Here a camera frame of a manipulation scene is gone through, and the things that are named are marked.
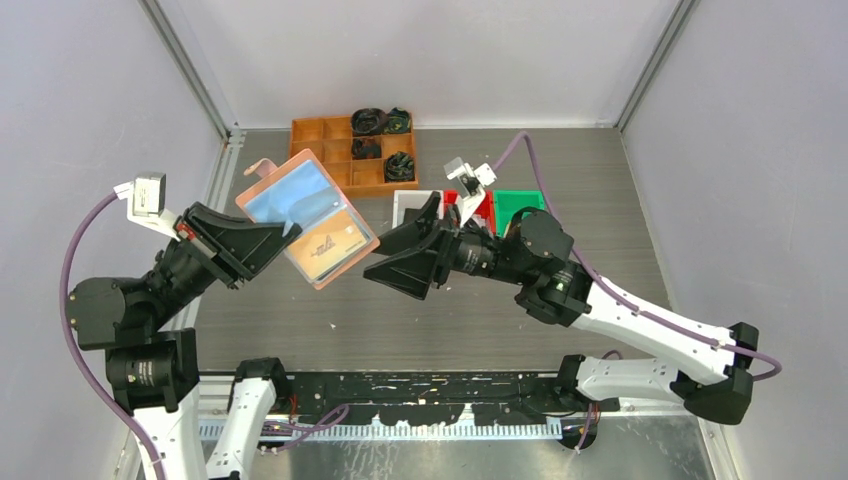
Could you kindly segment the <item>gold credit card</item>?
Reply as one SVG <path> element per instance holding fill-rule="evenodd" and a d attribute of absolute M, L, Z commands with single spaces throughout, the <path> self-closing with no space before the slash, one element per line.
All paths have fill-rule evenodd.
<path fill-rule="evenodd" d="M 348 209 L 341 209 L 302 234 L 287 254 L 307 280 L 319 283 L 368 243 L 356 218 Z"/>

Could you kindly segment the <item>tan leather card holder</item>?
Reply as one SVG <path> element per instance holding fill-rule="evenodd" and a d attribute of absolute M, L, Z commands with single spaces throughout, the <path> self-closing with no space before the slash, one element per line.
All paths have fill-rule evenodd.
<path fill-rule="evenodd" d="M 319 283 L 305 278 L 288 256 L 288 246 L 284 250 L 286 257 L 314 289 L 325 288 L 380 245 L 378 235 L 311 151 L 303 150 L 280 165 L 261 158 L 247 167 L 243 175 L 256 176 L 258 180 L 239 193 L 235 203 L 255 223 L 298 223 L 303 229 L 301 236 L 330 215 L 348 209 L 369 237 L 364 248 Z"/>

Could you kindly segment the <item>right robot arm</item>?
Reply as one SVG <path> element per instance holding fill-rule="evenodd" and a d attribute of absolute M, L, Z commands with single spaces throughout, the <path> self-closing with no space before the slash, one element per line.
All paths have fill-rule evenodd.
<path fill-rule="evenodd" d="M 750 370 L 759 332 L 716 327 L 633 296 L 581 265 L 573 238 L 547 211 L 516 211 L 497 236 L 464 226 L 459 209 L 437 213 L 431 194 L 380 237 L 367 280 L 423 300 L 453 272 L 518 287 L 515 303 L 535 320 L 601 334 L 645 353 L 642 360 L 568 355 L 555 382 L 558 403 L 577 411 L 619 397 L 668 401 L 724 425 L 739 424 L 752 401 Z"/>

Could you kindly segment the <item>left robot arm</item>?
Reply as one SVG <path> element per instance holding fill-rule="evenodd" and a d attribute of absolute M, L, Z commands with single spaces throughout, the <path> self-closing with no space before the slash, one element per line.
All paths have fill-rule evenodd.
<path fill-rule="evenodd" d="M 301 234 L 296 223 L 254 224 L 196 202 L 170 225 L 177 233 L 140 277 L 92 277 L 69 285 L 74 256 L 100 200 L 74 231 L 60 270 L 63 335 L 80 373 L 139 441 L 153 479 L 203 479 L 198 438 L 196 331 L 165 325 L 213 283 L 237 289 Z"/>

